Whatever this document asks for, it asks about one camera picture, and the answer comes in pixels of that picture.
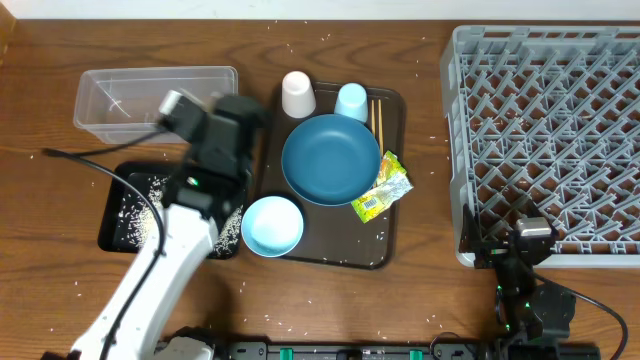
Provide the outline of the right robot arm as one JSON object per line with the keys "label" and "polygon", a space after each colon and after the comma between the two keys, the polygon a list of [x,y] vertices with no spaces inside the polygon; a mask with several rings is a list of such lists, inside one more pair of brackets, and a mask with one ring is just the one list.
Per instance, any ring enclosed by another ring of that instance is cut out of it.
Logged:
{"label": "right robot arm", "polygon": [[551,256],[559,232],[529,203],[504,240],[484,240],[470,208],[462,210],[459,251],[475,256],[477,269],[495,271],[494,311],[506,333],[480,345],[478,359],[558,359],[558,341],[570,334],[576,299],[538,281],[534,267]]}

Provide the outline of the light blue bowl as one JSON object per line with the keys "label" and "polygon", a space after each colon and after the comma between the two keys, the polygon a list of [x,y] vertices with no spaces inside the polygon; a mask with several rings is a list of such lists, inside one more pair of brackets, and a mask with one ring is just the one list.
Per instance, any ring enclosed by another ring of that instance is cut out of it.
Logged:
{"label": "light blue bowl", "polygon": [[280,196],[263,197],[251,204],[241,222],[246,246],[262,257],[280,257],[292,251],[304,232],[300,208]]}

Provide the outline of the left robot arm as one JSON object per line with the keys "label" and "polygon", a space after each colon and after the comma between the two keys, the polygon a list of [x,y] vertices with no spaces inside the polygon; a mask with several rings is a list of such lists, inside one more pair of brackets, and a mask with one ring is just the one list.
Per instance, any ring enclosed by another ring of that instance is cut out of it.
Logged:
{"label": "left robot arm", "polygon": [[255,99],[223,96],[212,109],[169,91],[156,132],[189,148],[169,175],[158,205],[140,197],[157,224],[70,359],[152,359],[161,331],[227,220],[247,203],[257,132],[269,119]]}

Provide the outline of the foil snack wrapper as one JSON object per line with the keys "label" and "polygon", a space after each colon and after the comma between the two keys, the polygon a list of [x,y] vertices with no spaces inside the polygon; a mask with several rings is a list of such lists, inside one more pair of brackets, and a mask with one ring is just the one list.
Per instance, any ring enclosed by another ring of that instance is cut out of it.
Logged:
{"label": "foil snack wrapper", "polygon": [[382,157],[381,168],[372,189],[351,202],[363,223],[374,219],[413,189],[407,170],[398,157],[387,151]]}

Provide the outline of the dark blue plate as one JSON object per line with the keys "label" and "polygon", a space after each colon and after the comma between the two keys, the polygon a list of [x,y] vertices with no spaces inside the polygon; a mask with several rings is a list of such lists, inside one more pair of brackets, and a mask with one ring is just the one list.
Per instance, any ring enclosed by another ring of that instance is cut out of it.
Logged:
{"label": "dark blue plate", "polygon": [[346,116],[325,114],[296,126],[287,137],[281,168],[290,188],[322,206],[341,206],[370,190],[381,166],[371,131]]}

